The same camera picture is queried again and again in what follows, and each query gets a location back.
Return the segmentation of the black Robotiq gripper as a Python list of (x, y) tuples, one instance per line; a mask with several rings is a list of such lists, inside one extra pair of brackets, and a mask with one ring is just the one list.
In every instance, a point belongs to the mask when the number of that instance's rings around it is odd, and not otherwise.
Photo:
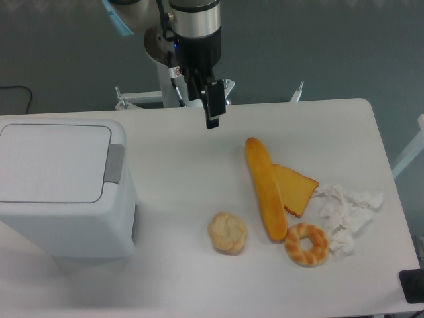
[(174, 44), (188, 99), (200, 99), (201, 93), (206, 127), (218, 127), (219, 117), (226, 113), (224, 84), (213, 74), (213, 67), (221, 59), (221, 29), (200, 38), (175, 34)]

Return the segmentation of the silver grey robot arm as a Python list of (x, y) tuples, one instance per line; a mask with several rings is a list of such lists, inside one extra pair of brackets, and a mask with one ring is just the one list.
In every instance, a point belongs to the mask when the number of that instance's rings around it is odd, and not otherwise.
[(221, 59), (219, 1), (103, 1), (123, 36), (143, 35), (156, 64), (165, 108), (201, 107), (208, 129), (226, 112), (225, 83), (213, 68)]

